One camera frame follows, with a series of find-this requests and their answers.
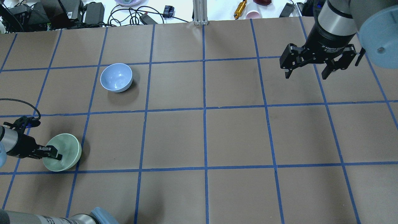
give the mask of power adapter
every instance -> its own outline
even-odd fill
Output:
[[[105,8],[102,3],[100,2],[90,3],[87,4],[85,7],[87,7],[86,17],[84,19],[85,23],[98,24],[100,22],[103,22],[103,15]],[[91,26],[91,27],[102,27],[102,25]]]
[[[144,25],[158,24],[157,22],[155,22],[155,20],[148,16],[148,14],[143,14],[142,16],[140,16],[140,20]]]

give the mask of light blue joint cap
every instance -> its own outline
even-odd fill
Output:
[[[105,209],[97,207],[91,211],[101,224],[119,224],[116,219]]]
[[[375,65],[398,69],[398,5],[366,20],[359,31],[359,40]]]
[[[0,168],[4,166],[7,161],[7,154],[4,145],[0,142]]]

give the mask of metal bracket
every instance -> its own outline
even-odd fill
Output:
[[[207,20],[207,0],[193,0],[193,24],[198,26],[209,24]]]

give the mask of light blue bowl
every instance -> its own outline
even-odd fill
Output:
[[[123,92],[128,89],[133,82],[133,72],[131,68],[122,63],[116,63],[106,67],[101,74],[101,85],[111,92]]]

